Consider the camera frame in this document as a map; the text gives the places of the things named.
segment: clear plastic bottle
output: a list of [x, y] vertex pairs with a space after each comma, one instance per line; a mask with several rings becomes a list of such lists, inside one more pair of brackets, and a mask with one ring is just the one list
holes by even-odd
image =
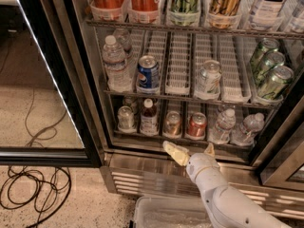
[[156, 135], [158, 131], [158, 109], [151, 99], [145, 99], [141, 112], [141, 132], [145, 135]]
[[132, 38], [129, 30], [126, 28], [116, 28], [113, 35], [116, 40], [123, 46], [127, 59], [133, 56]]
[[261, 113], [247, 116], [231, 134], [231, 143], [240, 146], [249, 146], [254, 143], [255, 136], [265, 125], [264, 115]]
[[124, 49], [113, 35], [105, 37], [103, 61], [111, 90], [124, 92], [132, 88]]
[[229, 135], [236, 124], [234, 109], [228, 108], [218, 114], [217, 121], [211, 131], [211, 142], [223, 144], [229, 142]]

